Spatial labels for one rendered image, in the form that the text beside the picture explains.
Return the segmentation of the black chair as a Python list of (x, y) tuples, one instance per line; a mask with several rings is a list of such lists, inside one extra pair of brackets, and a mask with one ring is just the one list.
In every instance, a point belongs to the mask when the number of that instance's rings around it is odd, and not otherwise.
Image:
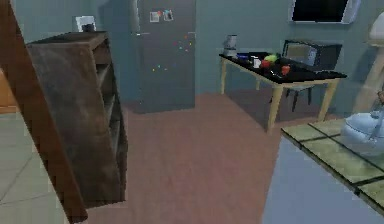
[(294, 112), (297, 106), (297, 101), (299, 95), (303, 92), (307, 92), (307, 104), (310, 105), (312, 102), (312, 89), (313, 85), (310, 86), (298, 86), (298, 87), (292, 87), (288, 88), (285, 93), (285, 97), (288, 97), (290, 94), (293, 94), (293, 102), (292, 102), (292, 107), (291, 111)]

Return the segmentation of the white kettle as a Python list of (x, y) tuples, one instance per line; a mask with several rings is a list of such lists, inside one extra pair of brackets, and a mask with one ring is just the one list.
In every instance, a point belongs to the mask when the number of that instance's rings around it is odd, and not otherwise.
[(377, 95), (378, 109), (347, 117), (340, 133), (343, 145), (365, 156), (384, 154), (384, 91)]

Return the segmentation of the black top wooden table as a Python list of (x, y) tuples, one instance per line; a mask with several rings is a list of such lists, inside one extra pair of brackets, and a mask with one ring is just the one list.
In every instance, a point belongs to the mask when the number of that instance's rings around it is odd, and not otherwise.
[(270, 65), (267, 68), (254, 68), (250, 63), (246, 63), (244, 60), (240, 60), (235, 57), (226, 56), (224, 54), (220, 54), (220, 57), (221, 94), (225, 93), (227, 74), (226, 68), (228, 64), (248, 72), (253, 77), (255, 77), (257, 80), (256, 86), (259, 86), (260, 82), (265, 82), (272, 87), (272, 101), (270, 105), (268, 121), (266, 124), (267, 133), (271, 133), (275, 126), (275, 120), (284, 89), (302, 85), (310, 86), (326, 84), (327, 88), (317, 118), (318, 121), (324, 121), (339, 81), (346, 78), (346, 75), (338, 72), (322, 71), (316, 73), (305, 68), (299, 68), (298, 66), (290, 67), (290, 71), (284, 75), (282, 73), (283, 63), (276, 62), (274, 65)]

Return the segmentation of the tiled kitchen counter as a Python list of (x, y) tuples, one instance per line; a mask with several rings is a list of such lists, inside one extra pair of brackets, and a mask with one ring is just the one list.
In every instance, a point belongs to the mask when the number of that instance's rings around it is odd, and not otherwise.
[(342, 119), (281, 129), (261, 224), (384, 224), (384, 158), (341, 143)]

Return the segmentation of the brown wooden shelf unit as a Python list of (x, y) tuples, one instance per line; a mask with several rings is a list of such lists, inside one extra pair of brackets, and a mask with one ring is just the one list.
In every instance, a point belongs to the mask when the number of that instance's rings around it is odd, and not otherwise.
[(123, 201), (128, 141), (108, 33), (68, 32), (27, 49), (85, 206)]

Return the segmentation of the grey blender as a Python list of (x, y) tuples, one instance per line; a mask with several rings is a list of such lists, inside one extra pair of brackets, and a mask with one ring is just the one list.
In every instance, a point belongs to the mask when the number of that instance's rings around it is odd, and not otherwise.
[(236, 44), (237, 44), (237, 36), (236, 35), (228, 35), (224, 42), (224, 51), (223, 54), (225, 56), (235, 56), (236, 55)]

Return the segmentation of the black microwave oven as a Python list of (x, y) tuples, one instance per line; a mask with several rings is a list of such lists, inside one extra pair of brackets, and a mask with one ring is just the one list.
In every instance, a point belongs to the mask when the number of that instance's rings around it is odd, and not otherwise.
[(313, 71), (334, 70), (342, 49), (339, 43), (286, 40), (282, 57)]

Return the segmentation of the grey fridge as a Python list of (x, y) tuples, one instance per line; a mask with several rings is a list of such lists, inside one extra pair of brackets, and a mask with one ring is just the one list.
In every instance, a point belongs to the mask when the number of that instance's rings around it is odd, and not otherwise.
[(140, 36), (135, 34), (133, 1), (139, 111), (194, 107), (196, 0), (140, 0)]

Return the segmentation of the brown wooden door frame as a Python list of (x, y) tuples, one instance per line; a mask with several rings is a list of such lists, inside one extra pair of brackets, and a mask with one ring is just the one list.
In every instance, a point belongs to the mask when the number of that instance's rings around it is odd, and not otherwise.
[(70, 224), (88, 213), (24, 43), (10, 0), (0, 0), (0, 69)]

